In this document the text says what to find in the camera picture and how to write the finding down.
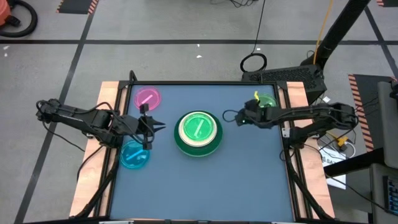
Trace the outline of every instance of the table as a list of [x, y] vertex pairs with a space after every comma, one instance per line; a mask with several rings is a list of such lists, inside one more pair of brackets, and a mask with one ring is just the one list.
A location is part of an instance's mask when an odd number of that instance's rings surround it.
[[[98, 97], [98, 103], [107, 101], [110, 104], [115, 103], [116, 93], [118, 92], [119, 82], [103, 82], [101, 90]], [[288, 82], [287, 83], [287, 93], [289, 95], [291, 107], [307, 106], [307, 97], [305, 95], [305, 89], [303, 83], [300, 82]], [[279, 96], [284, 99], [283, 91], [279, 90]], [[126, 91], [122, 92], [121, 106], [123, 110], [124, 100], [126, 98]], [[281, 100], [281, 106], [285, 106], [284, 100]], [[296, 126], [306, 126], [310, 124], [311, 120], [301, 120], [295, 121]], [[318, 147], [316, 140], [309, 139], [306, 144]], [[98, 142], [94, 139], [89, 139], [86, 147], [86, 152], [83, 160], [87, 158], [95, 149], [98, 148]], [[113, 161], [113, 156], [116, 150], [111, 151], [111, 160]], [[300, 151], [303, 165], [303, 172], [305, 174], [305, 181], [307, 187], [312, 195], [315, 197], [317, 202], [323, 207], [327, 214], [334, 217], [333, 207], [330, 200], [330, 195], [328, 192], [328, 187], [326, 184], [326, 178], [323, 172], [322, 161], [320, 159], [319, 153], [314, 149], [305, 147]], [[86, 166], [81, 170], [80, 179], [76, 186], [75, 196], [73, 198], [73, 203], [70, 211], [70, 215], [77, 214], [90, 200], [91, 196], [94, 194], [98, 188], [98, 184], [101, 177], [102, 166], [104, 162], [105, 151], [102, 150], [97, 155], [95, 155], [92, 160], [90, 160]], [[111, 167], [111, 162], [108, 164], [108, 170]], [[296, 187], [297, 197], [298, 197], [298, 207], [300, 209], [300, 217], [306, 218], [305, 204], [303, 201], [302, 194]], [[99, 215], [106, 214], [106, 206], [109, 198], [109, 187], [103, 194], [101, 201], [101, 206], [99, 210]]]
[[[380, 164], [372, 164], [370, 168], [372, 199], [384, 206], [383, 176], [398, 179], [398, 170]], [[398, 216], [390, 214], [372, 204], [373, 223], [397, 223]]]
[[330, 176], [346, 174], [355, 170], [368, 168], [373, 163], [385, 164], [398, 169], [398, 109], [395, 99], [390, 98], [391, 84], [377, 84], [380, 115], [382, 122], [383, 148], [337, 162], [325, 167], [325, 173]]

